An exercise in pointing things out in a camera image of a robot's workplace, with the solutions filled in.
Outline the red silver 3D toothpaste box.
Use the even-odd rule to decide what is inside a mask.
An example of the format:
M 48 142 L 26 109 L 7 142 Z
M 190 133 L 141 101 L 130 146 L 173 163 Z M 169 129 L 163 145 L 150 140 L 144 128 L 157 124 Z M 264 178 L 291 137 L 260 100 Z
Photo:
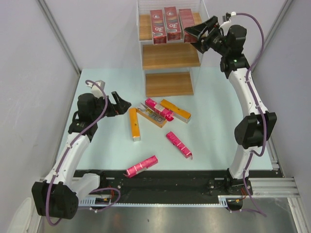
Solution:
M 165 22 L 167 29 L 168 41 L 175 41 L 181 39 L 181 26 L 177 14 L 176 7 L 165 7 Z

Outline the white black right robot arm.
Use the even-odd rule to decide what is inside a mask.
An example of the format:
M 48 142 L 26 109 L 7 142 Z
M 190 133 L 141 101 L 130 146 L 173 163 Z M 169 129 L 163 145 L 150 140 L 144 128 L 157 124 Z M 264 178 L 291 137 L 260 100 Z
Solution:
M 224 24 L 216 16 L 184 31 L 196 38 L 192 45 L 201 53 L 209 49 L 221 55 L 220 70 L 233 86 L 242 108 L 243 119 L 234 130 L 238 144 L 231 166 L 223 180 L 210 180 L 211 195 L 243 195 L 251 192 L 248 180 L 253 156 L 264 154 L 266 142 L 277 121 L 276 113 L 269 112 L 263 104 L 253 82 L 251 69 L 244 53 L 247 29 L 241 25 L 229 26 L 224 33 Z

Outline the gold silver toothpaste box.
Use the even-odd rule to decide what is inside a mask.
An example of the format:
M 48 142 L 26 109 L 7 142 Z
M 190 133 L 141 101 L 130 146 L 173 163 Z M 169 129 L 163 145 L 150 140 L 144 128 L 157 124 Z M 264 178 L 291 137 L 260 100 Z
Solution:
M 166 118 L 156 113 L 143 103 L 140 103 L 140 105 L 136 107 L 136 110 L 141 116 L 143 116 L 145 119 L 149 120 L 160 128 L 162 128 L 167 123 Z

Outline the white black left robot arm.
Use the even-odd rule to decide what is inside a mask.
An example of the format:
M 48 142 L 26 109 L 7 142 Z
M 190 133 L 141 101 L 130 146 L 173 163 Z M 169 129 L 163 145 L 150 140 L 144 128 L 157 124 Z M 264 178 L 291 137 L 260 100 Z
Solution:
M 80 159 L 90 145 L 98 129 L 97 122 L 103 117 L 123 115 L 131 103 L 112 92 L 115 103 L 102 94 L 81 94 L 77 101 L 77 111 L 69 126 L 65 147 L 49 174 L 42 182 L 35 182 L 32 195 L 40 216 L 72 219 L 78 204 L 89 193 L 102 194 L 107 190 L 107 181 L 99 174 L 86 173 L 78 181 L 73 176 Z

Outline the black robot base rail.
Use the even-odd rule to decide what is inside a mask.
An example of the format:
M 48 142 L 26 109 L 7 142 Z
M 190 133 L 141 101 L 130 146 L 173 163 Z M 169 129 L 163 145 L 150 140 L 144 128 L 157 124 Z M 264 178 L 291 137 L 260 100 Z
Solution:
M 158 196 L 190 199 L 204 195 L 236 195 L 240 197 L 247 191 L 252 192 L 254 183 L 247 179 L 230 181 L 226 170 L 193 170 L 193 171 L 164 171 L 146 170 L 138 175 L 127 178 L 123 170 L 77 170 L 75 178 L 84 174 L 94 173 L 100 176 L 100 187 L 113 187 L 121 192 L 120 198 L 132 199 L 134 196 L 147 196 L 152 199 Z

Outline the dark red toothpaste box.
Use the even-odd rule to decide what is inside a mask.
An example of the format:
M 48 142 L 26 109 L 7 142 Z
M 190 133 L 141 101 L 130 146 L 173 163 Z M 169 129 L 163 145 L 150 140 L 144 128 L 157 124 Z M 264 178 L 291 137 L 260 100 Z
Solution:
M 194 21 L 191 9 L 190 8 L 179 9 L 178 12 L 179 12 L 181 27 L 183 30 L 184 43 L 197 42 L 197 39 L 194 36 L 188 34 L 185 31 L 185 28 L 192 27 L 195 25 L 195 21 Z

